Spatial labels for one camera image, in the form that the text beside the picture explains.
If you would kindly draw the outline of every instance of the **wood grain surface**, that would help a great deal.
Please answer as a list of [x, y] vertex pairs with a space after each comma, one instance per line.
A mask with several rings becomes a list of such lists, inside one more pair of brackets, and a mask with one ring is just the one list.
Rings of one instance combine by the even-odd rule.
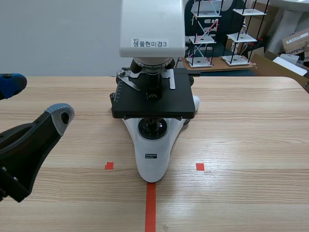
[[[0, 101], [0, 131], [54, 103], [75, 110], [32, 194], [0, 203], [1, 232], [145, 231], [146, 183], [129, 133], [112, 118], [115, 88], [109, 77], [30, 77]], [[200, 77], [193, 93], [200, 109], [157, 183], [156, 231], [308, 232], [308, 93], [285, 77]]]

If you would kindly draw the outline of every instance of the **black microscope stage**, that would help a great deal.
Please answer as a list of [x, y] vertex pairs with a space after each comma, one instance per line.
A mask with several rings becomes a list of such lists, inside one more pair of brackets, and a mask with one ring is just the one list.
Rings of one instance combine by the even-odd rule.
[[175, 74], [176, 89], [169, 88], [169, 79], [161, 78], [162, 98], [157, 101], [147, 99], [146, 74], [129, 80], [138, 86], [140, 91], [122, 81], [118, 82], [112, 100], [114, 118], [194, 118], [195, 105], [187, 74]]

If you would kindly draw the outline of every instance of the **red tape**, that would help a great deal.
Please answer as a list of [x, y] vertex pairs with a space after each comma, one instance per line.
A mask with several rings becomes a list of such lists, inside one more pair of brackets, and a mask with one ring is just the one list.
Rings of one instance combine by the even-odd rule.
[[147, 183], [145, 232], [155, 232], [155, 183]]
[[197, 163], [197, 171], [204, 171], [205, 167], [203, 163]]
[[114, 169], [114, 163], [113, 162], [107, 162], [105, 165], [105, 170], [113, 170]]

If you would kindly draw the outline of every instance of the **white object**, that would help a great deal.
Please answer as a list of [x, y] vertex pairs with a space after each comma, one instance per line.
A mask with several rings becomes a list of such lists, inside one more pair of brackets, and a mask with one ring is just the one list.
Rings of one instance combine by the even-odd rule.
[[218, 17], [220, 14], [221, 4], [222, 0], [196, 1], [192, 6], [191, 12], [198, 18]]
[[283, 51], [282, 39], [295, 32], [303, 12], [309, 12], [309, 0], [270, 0], [273, 6], [281, 8], [282, 19], [276, 26], [267, 50], [272, 53]]
[[[199, 98], [193, 96], [196, 111], [199, 108]], [[141, 118], [131, 118], [124, 120], [124, 123], [131, 135], [135, 148], [135, 160], [141, 177], [147, 182], [157, 182], [165, 174], [168, 165], [170, 151], [173, 144], [185, 123], [185, 119], [181, 121], [173, 118], [165, 119], [168, 130], [160, 139], [148, 140], [143, 138], [138, 129]], [[156, 155], [156, 159], [146, 159]]]
[[187, 57], [186, 60], [188, 61], [191, 68], [204, 68], [204, 67], [211, 67], [211, 62], [207, 60], [205, 57]]
[[288, 54], [281, 54], [280, 58], [290, 62], [293, 65], [296, 65], [296, 63], [297, 63], [297, 61], [299, 59], [299, 56], [288, 55]]
[[264, 12], [258, 11], [256, 9], [245, 9], [244, 12], [242, 12], [243, 9], [233, 9], [233, 11], [243, 16], [265, 15]]
[[229, 66], [237, 66], [237, 65], [249, 65], [247, 60], [245, 60], [240, 55], [234, 55], [233, 59], [232, 56], [223, 56], [222, 59], [229, 65]]
[[[168, 43], [169, 47], [132, 47], [134, 39], [161, 40]], [[183, 1], [122, 0], [119, 51], [121, 57], [148, 58], [148, 62], [150, 58], [165, 58], [162, 59], [164, 63], [166, 58], [183, 57]]]
[[193, 44], [213, 44], [213, 43], [215, 44], [216, 43], [214, 39], [209, 35], [204, 35], [204, 36], [198, 35], [196, 36], [196, 38], [195, 36], [190, 36], [189, 38]]
[[237, 43], [256, 42], [256, 39], [252, 38], [248, 34], [239, 34], [239, 37], [238, 37], [238, 33], [234, 33], [234, 34], [229, 34], [227, 36], [230, 39], [232, 39], [234, 42], [237, 42]]
[[305, 75], [308, 72], [307, 70], [302, 69], [300, 67], [297, 67], [296, 65], [293, 65], [290, 62], [288, 62], [288, 61], [286, 61], [286, 60], [284, 60], [284, 59], [282, 59], [280, 57], [275, 58], [273, 61], [275, 63], [277, 63], [277, 64], [279, 64], [279, 65], [281, 65], [281, 66], [283, 66], [283, 67], [285, 67], [285, 68], [295, 72], [295, 73], [297, 73], [298, 75], [301, 75], [301, 76]]

